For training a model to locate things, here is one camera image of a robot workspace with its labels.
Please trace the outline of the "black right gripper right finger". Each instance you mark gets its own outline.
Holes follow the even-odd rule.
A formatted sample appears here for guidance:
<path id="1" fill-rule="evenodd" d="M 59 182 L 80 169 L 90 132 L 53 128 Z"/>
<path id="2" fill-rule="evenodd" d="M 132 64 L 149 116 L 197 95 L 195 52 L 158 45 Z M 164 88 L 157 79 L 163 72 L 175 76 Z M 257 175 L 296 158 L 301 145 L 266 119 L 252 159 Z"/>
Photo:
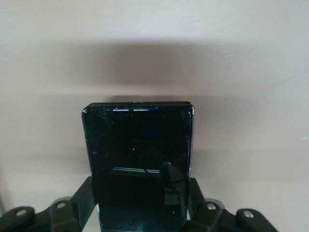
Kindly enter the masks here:
<path id="1" fill-rule="evenodd" d="M 204 198 L 195 178 L 190 179 L 188 212 L 184 232 L 278 232 L 257 210 L 242 208 L 233 215 L 221 201 Z"/>

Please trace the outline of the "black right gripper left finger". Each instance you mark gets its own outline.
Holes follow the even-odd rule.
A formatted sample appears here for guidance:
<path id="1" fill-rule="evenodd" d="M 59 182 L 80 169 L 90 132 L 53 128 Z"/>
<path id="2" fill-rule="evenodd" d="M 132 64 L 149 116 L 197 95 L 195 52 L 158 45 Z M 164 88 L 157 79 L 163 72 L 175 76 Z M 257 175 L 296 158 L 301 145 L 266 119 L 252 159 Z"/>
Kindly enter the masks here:
<path id="1" fill-rule="evenodd" d="M 59 198 L 41 212 L 30 206 L 11 209 L 0 217 L 0 232 L 82 232 L 95 206 L 89 176 L 72 197 Z"/>

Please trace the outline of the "black smartphone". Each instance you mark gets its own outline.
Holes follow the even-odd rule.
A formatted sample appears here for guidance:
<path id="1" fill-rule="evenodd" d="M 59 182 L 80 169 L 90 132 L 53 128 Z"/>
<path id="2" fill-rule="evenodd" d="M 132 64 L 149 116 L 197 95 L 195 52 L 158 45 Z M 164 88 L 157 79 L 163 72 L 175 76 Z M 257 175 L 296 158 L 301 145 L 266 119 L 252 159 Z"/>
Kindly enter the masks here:
<path id="1" fill-rule="evenodd" d="M 187 101 L 103 102 L 83 109 L 101 232 L 181 232 L 193 116 Z"/>

